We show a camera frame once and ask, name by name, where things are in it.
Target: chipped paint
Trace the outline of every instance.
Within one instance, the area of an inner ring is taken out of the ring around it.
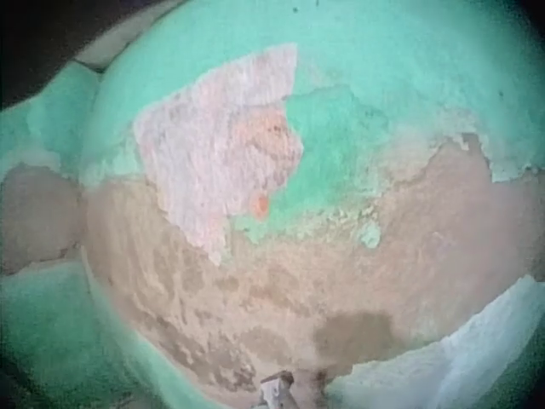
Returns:
[[[267,217],[303,151],[281,101],[293,89],[297,50],[280,45],[205,73],[133,124],[160,206],[214,264],[227,249],[227,218]]]

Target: green painted wall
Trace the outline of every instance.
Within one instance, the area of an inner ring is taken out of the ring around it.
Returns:
[[[54,407],[107,407],[129,393],[147,395],[157,409],[219,407],[121,322],[82,263],[0,280],[3,354]]]
[[[38,95],[0,112],[0,179],[20,160],[53,161],[55,170],[77,178],[83,130],[99,83],[98,74],[72,63]]]
[[[188,2],[132,44],[101,82],[70,65],[43,93],[2,112],[0,169],[30,148],[56,155],[60,172],[89,186],[141,174],[128,128],[142,108],[211,68],[280,43],[299,49],[287,112],[309,154],[272,198],[266,222],[234,222],[253,240],[289,229],[302,212],[333,211],[343,198],[378,194],[386,187],[376,174],[361,179],[355,170],[391,142],[396,124],[426,127],[440,108],[479,117],[495,181],[517,177],[527,165],[544,167],[542,51],[508,6],[472,3]],[[380,231],[372,233],[371,243]],[[70,405],[107,400],[139,384],[171,407],[207,407],[164,358],[88,297],[86,283],[77,264],[2,279],[3,343],[52,397]],[[116,355],[118,343],[123,354]]]

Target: rough wall surface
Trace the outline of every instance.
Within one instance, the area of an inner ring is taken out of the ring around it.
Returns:
[[[333,378],[439,340],[540,276],[532,44],[497,3],[188,3],[103,77],[89,263],[235,407],[281,367]]]

